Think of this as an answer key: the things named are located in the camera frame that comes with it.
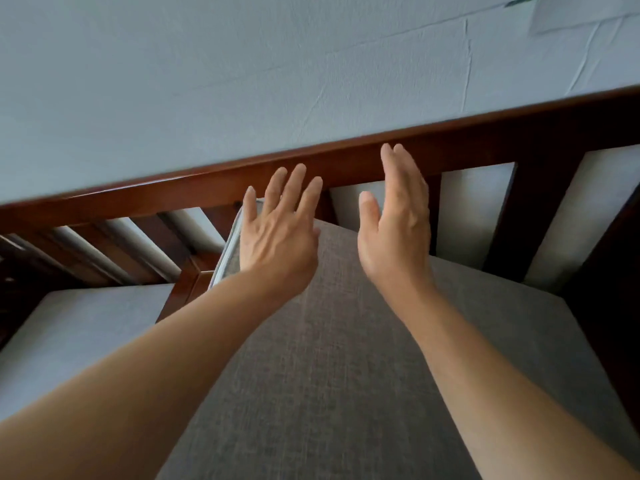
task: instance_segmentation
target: gray fabric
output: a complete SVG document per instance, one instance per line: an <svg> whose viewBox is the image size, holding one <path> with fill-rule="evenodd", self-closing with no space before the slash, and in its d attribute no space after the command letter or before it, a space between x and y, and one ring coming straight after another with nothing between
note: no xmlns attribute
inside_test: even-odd
<svg viewBox="0 0 640 480"><path fill-rule="evenodd" d="M0 420L153 326L173 285L54 291L0 353Z"/></svg>
<svg viewBox="0 0 640 480"><path fill-rule="evenodd" d="M418 346L364 277L356 234L317 225L309 288L233 357L159 478L479 478ZM237 246L227 251L226 276L238 270ZM640 465L638 438L561 298L437 258L433 269L517 368Z"/></svg>

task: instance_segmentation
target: wall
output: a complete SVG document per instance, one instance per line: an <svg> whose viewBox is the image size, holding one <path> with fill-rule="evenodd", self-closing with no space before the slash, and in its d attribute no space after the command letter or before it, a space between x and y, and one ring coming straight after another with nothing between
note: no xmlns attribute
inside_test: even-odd
<svg viewBox="0 0 640 480"><path fill-rule="evenodd" d="M0 202L640 82L640 16L509 1L6 0ZM438 252L482 262L508 176L445 176Z"/></svg>

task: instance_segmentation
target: wooden frame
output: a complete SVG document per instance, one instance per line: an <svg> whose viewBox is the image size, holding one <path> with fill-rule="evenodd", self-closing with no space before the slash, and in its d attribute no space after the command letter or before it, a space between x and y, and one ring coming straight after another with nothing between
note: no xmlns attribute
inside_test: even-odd
<svg viewBox="0 0 640 480"><path fill-rule="evenodd" d="M202 283L206 281L206 273L211 272L212 263L203 264L211 257L204 260L193 257L195 250L172 226L165 212L201 207L226 237L247 186L254 186L258 195L264 193L277 167L292 169L297 163L305 163L308 177L322 176L326 189L374 182L383 179L380 144L402 143L415 157L432 189L439 188L440 174L444 171L516 162L484 270L521 281L585 152L640 144L638 107L640 86L633 86L10 203L0 206L0 236L4 235L7 241L7 235L17 234L65 265L67 270L71 269L73 276L65 274L65 280L57 281L58 284L106 286L115 283L114 277L98 263L78 255L59 239L52 229L63 225L73 226L126 268L134 281L164 282L166 277L135 251L115 242L104 224L107 219L131 217L182 269L181 284L176 285L168 308L163 311L166 316L175 306L182 306L205 289ZM628 283L638 282L634 280L640 276L640 269L623 267L620 263L626 258L619 252L624 249L626 256L635 257L635 261L631 261L640 262L637 258L640 239L629 240L629 236L637 236L637 193L634 198L636 200L630 201L616 218L615 225L583 270L569 283L565 297L591 343L597 344L594 348L603 364L626 361L628 370L638 372L640 356L630 350L633 344L621 334L635 331L637 326L634 294L637 288L629 289ZM317 216L335 222L331 197L326 192ZM431 199L431 218L432 226L437 227L436 195ZM15 270L23 266L23 274L28 270L27 274L32 273L41 282L48 283L42 290L53 289L58 284L51 281L51 276L60 274L60 270L43 265L36 251L29 248L15 253L7 246L0 246L0 255L5 258L10 255L3 265L12 270L6 272L6 277L13 279ZM618 263L618 267L611 268L612 262ZM603 270L610 275L617 273L616 279L604 283ZM620 293L626 299L620 299ZM620 325L615 330L609 328L606 334L598 332L600 336L596 337L594 330L599 329L593 324L602 325L603 318L598 314L609 309L607 301L613 298L620 303L615 307ZM618 353L620 344L629 348L622 359ZM611 351L616 351L617 359L611 359ZM609 373L619 391L631 391L621 394L621 398L630 413L636 411L630 404L633 401L640 404L640 380L632 381L629 374ZM631 413L631 416L636 425L640 425L640 414Z"/></svg>

